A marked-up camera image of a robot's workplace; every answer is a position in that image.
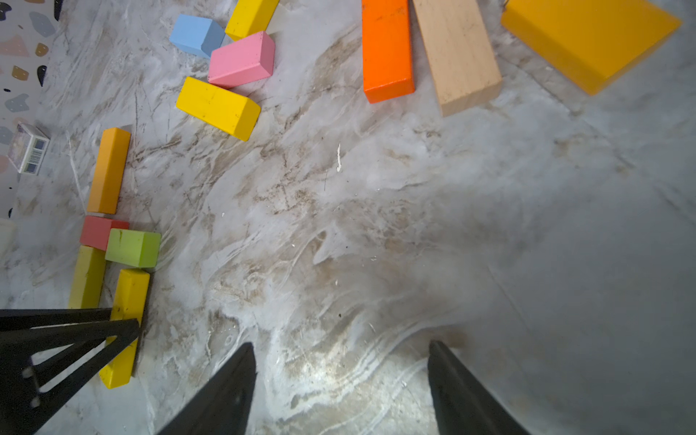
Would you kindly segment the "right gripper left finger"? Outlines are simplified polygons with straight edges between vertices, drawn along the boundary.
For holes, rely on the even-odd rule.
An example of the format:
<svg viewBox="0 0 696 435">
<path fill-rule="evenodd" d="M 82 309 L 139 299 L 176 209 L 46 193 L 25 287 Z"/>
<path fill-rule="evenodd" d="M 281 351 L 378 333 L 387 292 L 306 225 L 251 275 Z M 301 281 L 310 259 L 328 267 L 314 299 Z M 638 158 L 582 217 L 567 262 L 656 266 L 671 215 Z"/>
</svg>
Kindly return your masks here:
<svg viewBox="0 0 696 435">
<path fill-rule="evenodd" d="M 256 379 L 254 346 L 244 343 L 161 433 L 244 434 Z"/>
</svg>

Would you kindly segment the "lime green block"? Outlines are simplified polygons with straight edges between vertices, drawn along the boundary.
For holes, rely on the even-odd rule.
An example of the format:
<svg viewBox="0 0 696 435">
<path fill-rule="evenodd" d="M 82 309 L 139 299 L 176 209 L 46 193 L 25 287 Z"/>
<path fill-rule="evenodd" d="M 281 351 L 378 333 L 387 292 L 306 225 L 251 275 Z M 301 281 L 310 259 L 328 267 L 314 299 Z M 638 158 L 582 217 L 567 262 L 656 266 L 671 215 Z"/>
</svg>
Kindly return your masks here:
<svg viewBox="0 0 696 435">
<path fill-rule="evenodd" d="M 113 228 L 105 259 L 133 268 L 155 268 L 160 245 L 159 233 Z"/>
</svg>

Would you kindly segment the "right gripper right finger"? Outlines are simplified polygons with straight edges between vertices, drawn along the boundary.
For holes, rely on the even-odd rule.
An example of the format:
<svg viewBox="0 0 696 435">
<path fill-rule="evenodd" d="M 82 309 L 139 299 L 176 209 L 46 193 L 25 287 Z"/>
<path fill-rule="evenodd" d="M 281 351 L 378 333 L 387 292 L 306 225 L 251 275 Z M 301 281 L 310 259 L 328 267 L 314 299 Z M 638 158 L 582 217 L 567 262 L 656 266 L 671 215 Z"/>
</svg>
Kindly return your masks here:
<svg viewBox="0 0 696 435">
<path fill-rule="evenodd" d="M 429 351 L 428 379 L 440 434 L 529 434 L 446 344 L 432 340 Z"/>
</svg>

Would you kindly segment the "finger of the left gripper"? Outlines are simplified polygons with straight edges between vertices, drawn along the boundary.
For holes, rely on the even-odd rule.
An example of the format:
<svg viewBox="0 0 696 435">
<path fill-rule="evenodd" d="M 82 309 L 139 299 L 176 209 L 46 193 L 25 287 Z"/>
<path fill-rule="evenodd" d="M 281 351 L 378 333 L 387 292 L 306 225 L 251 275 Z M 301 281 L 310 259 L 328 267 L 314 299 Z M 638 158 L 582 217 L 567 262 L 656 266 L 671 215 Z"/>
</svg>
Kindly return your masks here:
<svg viewBox="0 0 696 435">
<path fill-rule="evenodd" d="M 109 308 L 2 309 L 0 318 L 1 331 L 10 332 L 43 326 L 109 321 L 111 310 Z"/>
<path fill-rule="evenodd" d="M 1 433 L 36 433 L 139 335 L 136 319 L 3 317 Z"/>
</svg>

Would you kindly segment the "red block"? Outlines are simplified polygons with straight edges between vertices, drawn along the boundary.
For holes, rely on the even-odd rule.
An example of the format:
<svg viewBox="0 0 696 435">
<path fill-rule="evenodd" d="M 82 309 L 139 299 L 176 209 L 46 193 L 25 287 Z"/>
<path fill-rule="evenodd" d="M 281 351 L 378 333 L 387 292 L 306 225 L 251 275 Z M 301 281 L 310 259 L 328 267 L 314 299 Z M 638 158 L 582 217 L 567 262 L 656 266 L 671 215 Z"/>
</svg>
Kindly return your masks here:
<svg viewBox="0 0 696 435">
<path fill-rule="evenodd" d="M 107 219 L 106 217 L 86 216 L 83 221 L 80 244 L 106 251 L 111 230 L 114 228 L 129 229 L 130 223 L 117 219 Z"/>
</svg>

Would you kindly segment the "orange-yellow long block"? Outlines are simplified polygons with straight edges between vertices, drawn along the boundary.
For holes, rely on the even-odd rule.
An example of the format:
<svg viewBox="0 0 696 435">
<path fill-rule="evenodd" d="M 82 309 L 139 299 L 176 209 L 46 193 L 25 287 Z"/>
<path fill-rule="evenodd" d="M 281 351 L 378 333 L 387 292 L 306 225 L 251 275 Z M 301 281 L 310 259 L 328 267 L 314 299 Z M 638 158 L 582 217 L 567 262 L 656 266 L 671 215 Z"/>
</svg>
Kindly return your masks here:
<svg viewBox="0 0 696 435">
<path fill-rule="evenodd" d="M 130 132 L 120 128 L 103 132 L 86 207 L 88 212 L 116 213 L 130 140 Z"/>
</svg>

